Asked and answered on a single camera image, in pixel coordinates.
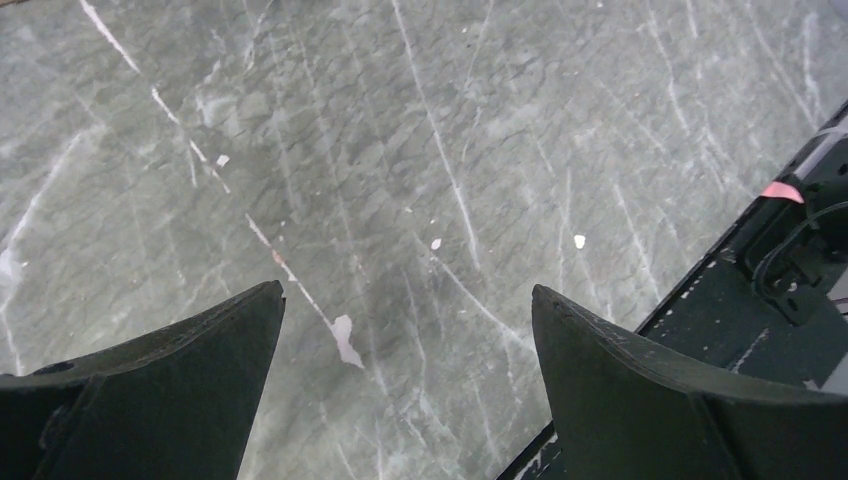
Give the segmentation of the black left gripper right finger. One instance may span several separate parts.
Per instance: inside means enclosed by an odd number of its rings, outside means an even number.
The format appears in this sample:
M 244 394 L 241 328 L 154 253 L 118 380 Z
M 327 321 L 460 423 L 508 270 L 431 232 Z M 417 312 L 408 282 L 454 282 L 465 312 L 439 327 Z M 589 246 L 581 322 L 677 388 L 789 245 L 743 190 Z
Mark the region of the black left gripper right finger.
M 714 367 L 553 289 L 532 329 L 565 479 L 843 479 L 845 396 Z

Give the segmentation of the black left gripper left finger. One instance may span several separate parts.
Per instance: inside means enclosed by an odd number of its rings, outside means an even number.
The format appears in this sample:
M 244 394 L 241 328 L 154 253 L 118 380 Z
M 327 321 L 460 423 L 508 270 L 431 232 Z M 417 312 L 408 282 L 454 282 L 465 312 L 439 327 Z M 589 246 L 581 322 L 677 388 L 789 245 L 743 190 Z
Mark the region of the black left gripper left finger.
M 5 479 L 234 479 L 285 312 L 258 284 L 190 318 L 1 378 Z

